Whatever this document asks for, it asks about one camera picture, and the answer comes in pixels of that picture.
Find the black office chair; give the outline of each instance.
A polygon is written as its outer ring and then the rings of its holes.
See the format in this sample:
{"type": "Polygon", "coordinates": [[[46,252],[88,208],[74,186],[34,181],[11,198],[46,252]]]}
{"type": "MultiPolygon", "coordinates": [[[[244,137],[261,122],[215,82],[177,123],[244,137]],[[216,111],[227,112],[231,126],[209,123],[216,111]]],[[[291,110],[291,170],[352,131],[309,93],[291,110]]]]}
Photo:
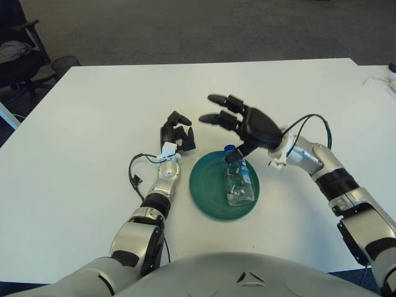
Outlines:
{"type": "Polygon", "coordinates": [[[29,92],[33,108],[37,104],[35,89],[52,87],[52,85],[43,84],[43,82],[54,78],[54,74],[40,80],[31,80],[41,66],[51,62],[36,32],[35,25],[37,23],[38,20],[27,22],[19,0],[0,0],[0,44],[16,40],[28,43],[35,48],[31,53],[18,59],[0,64],[0,88],[10,86],[13,90],[18,90],[12,98],[4,102],[5,105],[29,92]]]}

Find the mesh trash can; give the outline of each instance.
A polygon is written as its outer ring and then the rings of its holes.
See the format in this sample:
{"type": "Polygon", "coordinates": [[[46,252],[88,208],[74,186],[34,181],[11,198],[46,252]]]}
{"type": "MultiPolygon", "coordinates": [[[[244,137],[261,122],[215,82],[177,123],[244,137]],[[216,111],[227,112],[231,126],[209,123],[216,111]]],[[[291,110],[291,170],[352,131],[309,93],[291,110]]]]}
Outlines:
{"type": "Polygon", "coordinates": [[[55,79],[61,79],[72,66],[81,66],[79,60],[75,56],[65,56],[53,61],[51,63],[51,68],[56,73],[55,79]]]}

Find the table leg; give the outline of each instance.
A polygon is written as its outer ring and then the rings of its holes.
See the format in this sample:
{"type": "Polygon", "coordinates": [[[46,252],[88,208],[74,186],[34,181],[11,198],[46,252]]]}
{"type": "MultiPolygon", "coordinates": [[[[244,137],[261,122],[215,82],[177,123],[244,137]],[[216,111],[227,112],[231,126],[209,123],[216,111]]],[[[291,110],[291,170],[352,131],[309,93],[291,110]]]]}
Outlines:
{"type": "Polygon", "coordinates": [[[0,103],[0,116],[15,130],[19,127],[20,121],[2,103],[0,103]]]}

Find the silver arm segment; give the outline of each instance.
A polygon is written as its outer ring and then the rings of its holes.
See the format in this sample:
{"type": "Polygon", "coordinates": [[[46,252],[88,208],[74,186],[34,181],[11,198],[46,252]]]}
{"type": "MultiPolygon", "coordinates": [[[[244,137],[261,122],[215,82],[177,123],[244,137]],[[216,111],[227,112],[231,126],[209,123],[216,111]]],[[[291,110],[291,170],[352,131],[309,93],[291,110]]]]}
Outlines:
{"type": "MultiPolygon", "coordinates": [[[[270,156],[280,157],[286,143],[269,152],[270,156]]],[[[371,265],[383,294],[395,294],[396,223],[389,214],[365,188],[359,187],[326,146],[300,136],[286,161],[311,176],[329,200],[333,213],[342,216],[338,229],[355,259],[371,265]]]]}
{"type": "Polygon", "coordinates": [[[158,268],[179,177],[176,160],[161,163],[145,200],[115,236],[109,257],[97,258],[54,284],[10,296],[110,297],[158,268]]]}

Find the chair backrest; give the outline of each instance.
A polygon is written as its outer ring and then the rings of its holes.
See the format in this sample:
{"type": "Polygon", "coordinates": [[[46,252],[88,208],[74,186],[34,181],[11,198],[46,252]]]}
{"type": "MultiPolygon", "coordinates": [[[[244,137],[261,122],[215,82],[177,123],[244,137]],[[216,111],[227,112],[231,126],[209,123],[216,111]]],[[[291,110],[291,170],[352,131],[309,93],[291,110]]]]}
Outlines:
{"type": "Polygon", "coordinates": [[[13,27],[26,22],[19,0],[0,0],[0,27],[13,27]]]}
{"type": "Polygon", "coordinates": [[[24,24],[26,16],[19,0],[0,0],[0,44],[17,40],[36,46],[26,30],[16,31],[11,27],[24,24]]]}

